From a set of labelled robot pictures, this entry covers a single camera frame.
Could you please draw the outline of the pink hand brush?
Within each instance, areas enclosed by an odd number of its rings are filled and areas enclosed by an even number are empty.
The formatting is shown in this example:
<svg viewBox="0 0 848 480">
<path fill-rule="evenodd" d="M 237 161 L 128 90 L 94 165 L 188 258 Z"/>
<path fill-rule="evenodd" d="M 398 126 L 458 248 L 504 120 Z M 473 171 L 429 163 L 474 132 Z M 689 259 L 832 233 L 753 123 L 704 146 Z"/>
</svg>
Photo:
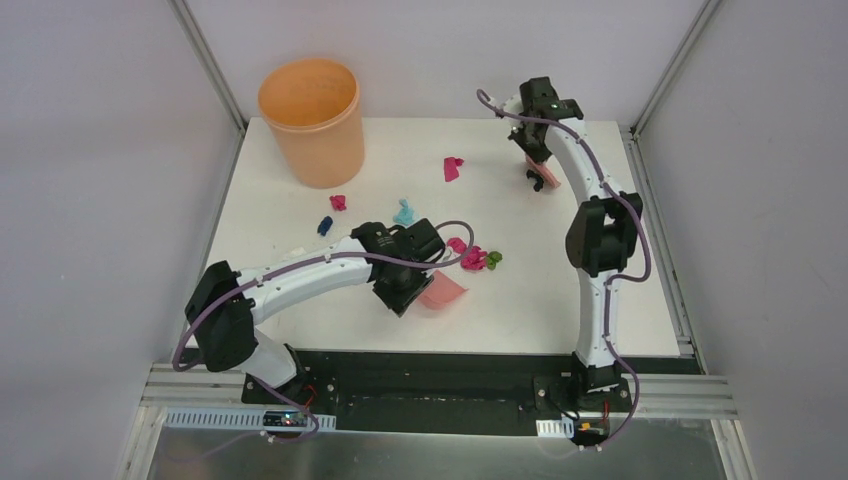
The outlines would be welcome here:
<svg viewBox="0 0 848 480">
<path fill-rule="evenodd" d="M 527 170 L 532 169 L 532 170 L 538 172 L 545 179 L 545 185 L 544 185 L 543 189 L 545 189 L 545 188 L 557 189 L 561 185 L 561 182 L 547 168 L 545 163 L 536 163 L 528 155 L 525 156 L 525 162 L 526 162 L 526 165 L 527 165 Z"/>
</svg>

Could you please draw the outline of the pink plastic dustpan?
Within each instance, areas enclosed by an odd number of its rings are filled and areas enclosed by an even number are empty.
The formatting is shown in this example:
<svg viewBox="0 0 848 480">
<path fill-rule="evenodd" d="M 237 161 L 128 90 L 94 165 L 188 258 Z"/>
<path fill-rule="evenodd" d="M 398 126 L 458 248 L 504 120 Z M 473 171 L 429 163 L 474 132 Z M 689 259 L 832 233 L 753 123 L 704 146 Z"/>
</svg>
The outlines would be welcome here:
<svg viewBox="0 0 848 480">
<path fill-rule="evenodd" d="M 468 291 L 438 270 L 432 273 L 431 279 L 432 282 L 417 298 L 418 303 L 430 310 L 444 310 Z"/>
</svg>

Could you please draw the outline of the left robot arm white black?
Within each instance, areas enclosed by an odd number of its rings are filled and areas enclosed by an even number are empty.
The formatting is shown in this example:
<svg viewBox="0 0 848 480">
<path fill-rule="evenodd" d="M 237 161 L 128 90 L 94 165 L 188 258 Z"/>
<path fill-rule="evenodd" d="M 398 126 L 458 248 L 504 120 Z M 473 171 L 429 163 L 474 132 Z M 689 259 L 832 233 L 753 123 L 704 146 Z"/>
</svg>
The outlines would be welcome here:
<svg viewBox="0 0 848 480">
<path fill-rule="evenodd" d="M 283 310 L 325 293 L 369 284 L 393 313 L 403 315 L 433 282 L 446 244 L 429 220 L 409 227 L 366 222 L 317 252 L 276 265 L 234 270 L 226 261 L 207 267 L 184 309 L 209 372 L 239 370 L 266 384 L 281 404 L 305 390 L 304 368 L 293 347 L 259 331 Z"/>
</svg>

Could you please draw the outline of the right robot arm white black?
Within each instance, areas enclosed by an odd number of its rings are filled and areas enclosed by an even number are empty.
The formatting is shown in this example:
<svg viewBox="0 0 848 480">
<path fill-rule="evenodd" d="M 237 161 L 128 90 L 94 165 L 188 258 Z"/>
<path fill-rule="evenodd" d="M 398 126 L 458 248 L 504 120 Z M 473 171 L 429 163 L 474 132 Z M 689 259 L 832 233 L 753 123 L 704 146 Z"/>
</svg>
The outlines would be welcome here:
<svg viewBox="0 0 848 480">
<path fill-rule="evenodd" d="M 642 198 L 604 171 L 582 110 L 575 100 L 560 98 L 548 77 L 523 82 L 503 107 L 512 123 L 508 138 L 523 151 L 535 191 L 559 186 L 547 165 L 556 161 L 577 202 L 565 251 L 578 273 L 580 323 L 566 390 L 573 405 L 590 410 L 619 386 L 623 372 L 616 348 L 618 293 L 644 237 Z"/>
</svg>

